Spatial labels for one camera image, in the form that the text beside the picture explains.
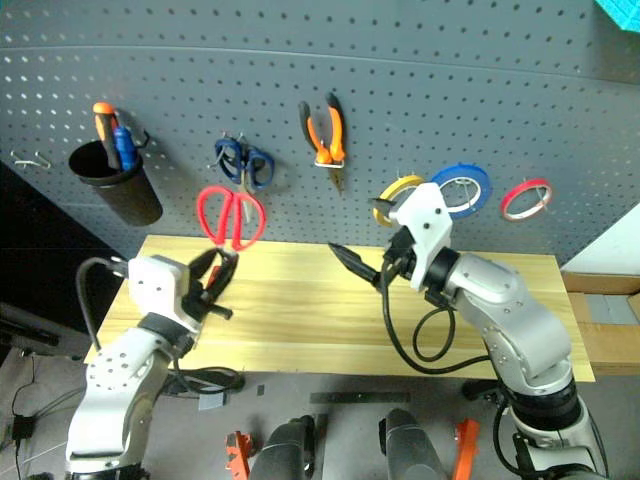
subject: white wall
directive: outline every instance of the white wall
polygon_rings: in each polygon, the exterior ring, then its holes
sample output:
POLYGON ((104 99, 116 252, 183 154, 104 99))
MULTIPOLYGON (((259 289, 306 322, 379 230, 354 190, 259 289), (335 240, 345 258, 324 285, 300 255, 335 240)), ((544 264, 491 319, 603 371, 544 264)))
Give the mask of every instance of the white wall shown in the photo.
POLYGON ((563 270, 640 275, 640 204, 573 257, 563 270))

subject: orange pliers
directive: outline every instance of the orange pliers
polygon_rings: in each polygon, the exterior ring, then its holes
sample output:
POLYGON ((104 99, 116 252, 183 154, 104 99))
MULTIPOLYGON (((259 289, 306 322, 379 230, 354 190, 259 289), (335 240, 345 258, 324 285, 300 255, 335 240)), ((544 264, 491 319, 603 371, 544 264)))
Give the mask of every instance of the orange pliers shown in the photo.
POLYGON ((338 189, 338 192, 342 193, 344 190, 344 159, 346 157, 344 147, 342 145, 344 137, 344 116, 342 114, 342 108, 340 102, 336 96, 329 92, 326 94, 325 99, 329 105, 329 115, 331 117, 331 143, 329 148, 324 146, 324 141, 318 139, 315 128, 313 127, 313 121, 311 120, 311 110, 307 102, 300 102, 298 110, 300 112, 300 125, 302 127, 302 133, 305 140, 316 151, 315 164, 318 167, 329 168, 329 179, 338 189))

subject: wooden table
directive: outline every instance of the wooden table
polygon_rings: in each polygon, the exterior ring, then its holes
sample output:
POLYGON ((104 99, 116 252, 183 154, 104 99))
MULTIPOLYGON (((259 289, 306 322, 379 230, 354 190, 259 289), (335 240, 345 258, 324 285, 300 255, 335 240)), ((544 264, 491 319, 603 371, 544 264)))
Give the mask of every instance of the wooden table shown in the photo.
MULTIPOLYGON (((164 255, 186 264, 207 248, 211 248, 211 242, 205 238, 150 235, 140 254, 164 255)), ((364 261, 379 268, 382 249, 355 250, 364 261)), ((509 263, 522 273, 532 295, 553 310, 569 331, 576 380, 594 381, 555 258, 481 255, 509 263)), ((432 306, 402 279, 393 283, 390 293, 394 325, 410 351, 413 329, 432 306)), ((181 367, 224 365, 245 371, 421 375, 405 365, 393 349, 382 320, 380 295, 348 272, 326 245, 255 244, 240 254, 233 281, 218 303, 233 309, 233 318, 225 321, 210 315, 196 347, 181 367)), ((125 281, 100 328, 100 341, 112 342, 140 318, 125 281)), ((445 314, 425 326, 421 335, 425 354, 440 348, 447 327, 445 314)), ((459 318, 451 350, 433 365, 450 365, 485 353, 479 334, 459 318)), ((490 364, 483 362, 450 376, 494 378, 494 373, 490 364)))

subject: pegboard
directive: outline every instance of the pegboard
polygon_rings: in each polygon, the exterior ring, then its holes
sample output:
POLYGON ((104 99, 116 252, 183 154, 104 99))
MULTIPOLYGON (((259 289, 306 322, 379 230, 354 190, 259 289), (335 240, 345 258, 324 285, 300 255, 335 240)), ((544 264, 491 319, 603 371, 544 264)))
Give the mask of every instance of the pegboard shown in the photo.
POLYGON ((591 1, 14 1, 1 14, 0 155, 26 181, 124 255, 147 233, 202 235, 195 197, 231 185, 217 168, 221 131, 269 152, 274 183, 257 194, 263 238, 383 245, 368 199, 398 175, 430 178, 459 162, 485 169, 493 194, 454 222, 453 246, 552 253, 565 262, 632 208, 640 167, 640 36, 591 1), (339 196, 298 123, 306 100, 328 136, 323 96, 345 112, 339 196), (140 136, 164 207, 130 227, 69 171, 96 138, 107 100, 140 136), (13 166, 40 150, 50 170, 13 166), (554 200, 522 223, 504 194, 546 177, 554 200))

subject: red scissors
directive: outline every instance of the red scissors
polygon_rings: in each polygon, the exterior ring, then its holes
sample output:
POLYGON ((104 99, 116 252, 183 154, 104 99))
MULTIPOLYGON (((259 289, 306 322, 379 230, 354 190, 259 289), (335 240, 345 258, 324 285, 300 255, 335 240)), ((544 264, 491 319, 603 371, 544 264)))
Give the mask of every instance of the red scissors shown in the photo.
POLYGON ((253 245, 264 233, 264 228, 267 225, 267 214, 264 211, 262 204, 256 200, 252 195, 244 192, 234 192, 227 187, 221 185, 214 185, 206 187, 198 194, 198 200, 196 202, 196 210, 198 213, 198 220, 200 225, 213 243, 218 246, 224 246, 227 240, 227 224, 229 218, 233 215, 233 234, 231 236, 231 247, 240 252, 245 248, 253 245), (220 212, 220 218, 218 220, 218 230, 216 233, 209 228, 209 222, 205 215, 205 207, 207 199, 212 195, 222 195, 224 197, 224 203, 222 204, 222 210, 220 212), (244 245, 242 240, 242 202, 251 204, 257 211, 260 223, 258 224, 258 230, 244 245))

